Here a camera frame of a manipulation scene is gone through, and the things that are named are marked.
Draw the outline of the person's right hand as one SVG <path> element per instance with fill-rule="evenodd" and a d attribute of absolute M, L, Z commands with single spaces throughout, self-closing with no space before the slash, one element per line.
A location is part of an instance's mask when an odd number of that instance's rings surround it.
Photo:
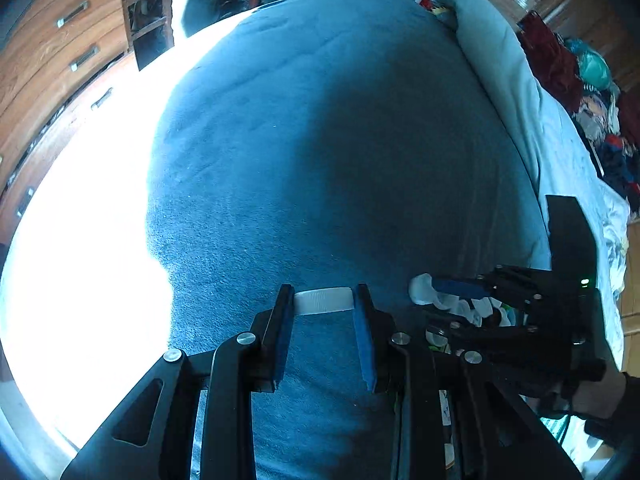
<path fill-rule="evenodd" d="M 639 378 L 607 372 L 600 382 L 581 382 L 572 400 L 552 392 L 537 406 L 544 418 L 573 415 L 585 422 L 586 433 L 620 450 L 639 451 Z"/>

